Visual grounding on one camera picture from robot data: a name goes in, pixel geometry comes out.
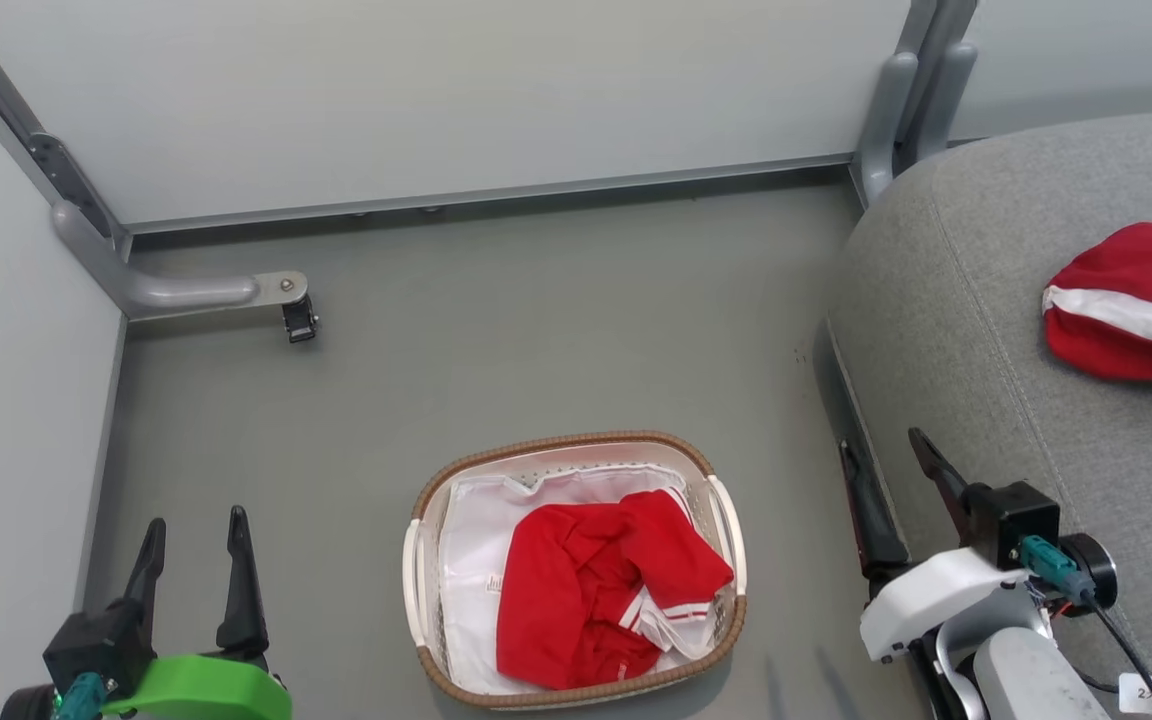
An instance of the white cloth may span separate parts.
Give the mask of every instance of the white cloth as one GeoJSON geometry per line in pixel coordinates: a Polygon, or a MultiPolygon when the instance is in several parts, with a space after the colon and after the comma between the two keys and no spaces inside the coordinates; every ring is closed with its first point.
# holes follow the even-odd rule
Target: white cloth
{"type": "MultiPolygon", "coordinates": [[[[526,487],[502,475],[454,480],[439,536],[439,594],[444,641],[453,683],[476,694],[531,694],[544,688],[508,679],[495,667],[500,588],[513,529],[541,505],[620,502],[635,492],[666,488],[687,509],[685,480],[659,465],[604,467],[553,473],[526,487]]],[[[654,670],[668,670],[713,650],[713,612],[660,611],[644,592],[634,631],[662,655],[654,670]]]]}

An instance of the gray sofa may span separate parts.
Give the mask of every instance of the gray sofa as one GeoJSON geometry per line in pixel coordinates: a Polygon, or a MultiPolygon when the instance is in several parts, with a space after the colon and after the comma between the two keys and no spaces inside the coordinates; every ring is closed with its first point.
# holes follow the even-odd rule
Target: gray sofa
{"type": "MultiPolygon", "coordinates": [[[[1152,220],[1152,115],[970,143],[915,165],[861,219],[829,311],[896,521],[915,559],[955,547],[905,429],[968,482],[1030,483],[1116,561],[1115,614],[1152,666],[1152,384],[1053,359],[1043,287],[1075,255],[1152,220]]],[[[1081,670],[1123,652],[1091,617],[1060,621],[1081,670]]]]}

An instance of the white label tag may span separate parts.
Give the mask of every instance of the white label tag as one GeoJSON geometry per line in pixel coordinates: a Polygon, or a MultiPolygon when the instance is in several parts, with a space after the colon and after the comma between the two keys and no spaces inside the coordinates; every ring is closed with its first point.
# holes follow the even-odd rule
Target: white label tag
{"type": "Polygon", "coordinates": [[[1152,715],[1152,692],[1135,673],[1119,675],[1119,712],[1152,715]]]}

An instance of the red clothing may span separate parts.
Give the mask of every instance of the red clothing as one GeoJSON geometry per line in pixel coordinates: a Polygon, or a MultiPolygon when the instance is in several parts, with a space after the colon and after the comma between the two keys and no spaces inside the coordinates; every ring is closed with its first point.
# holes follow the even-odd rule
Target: red clothing
{"type": "Polygon", "coordinates": [[[497,668],[550,689],[636,679],[660,655],[631,629],[645,605],[641,590],[659,616],[695,619],[730,582],[732,568],[669,491],[540,507],[509,544],[497,668]]]}
{"type": "Polygon", "coordinates": [[[1056,273],[1043,293],[1043,321],[1066,363],[1152,381],[1152,223],[1128,225],[1056,273]]]}

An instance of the white basket handle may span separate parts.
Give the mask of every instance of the white basket handle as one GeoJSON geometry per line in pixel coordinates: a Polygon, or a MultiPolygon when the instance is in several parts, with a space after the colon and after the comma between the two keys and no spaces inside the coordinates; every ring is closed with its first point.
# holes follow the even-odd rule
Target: white basket handle
{"type": "Polygon", "coordinates": [[[407,525],[403,537],[403,605],[407,606],[407,630],[412,635],[416,647],[425,647],[425,614],[420,612],[424,605],[420,598],[420,585],[424,585],[424,552],[417,553],[420,543],[420,520],[412,518],[407,525]]]}
{"type": "Polygon", "coordinates": [[[746,569],[745,569],[745,536],[740,532],[740,518],[736,516],[736,505],[732,502],[732,497],[727,495],[727,487],[723,486],[714,475],[708,476],[708,487],[714,500],[718,501],[718,521],[722,524],[723,540],[732,548],[732,573],[736,575],[736,594],[744,596],[746,569]]]}

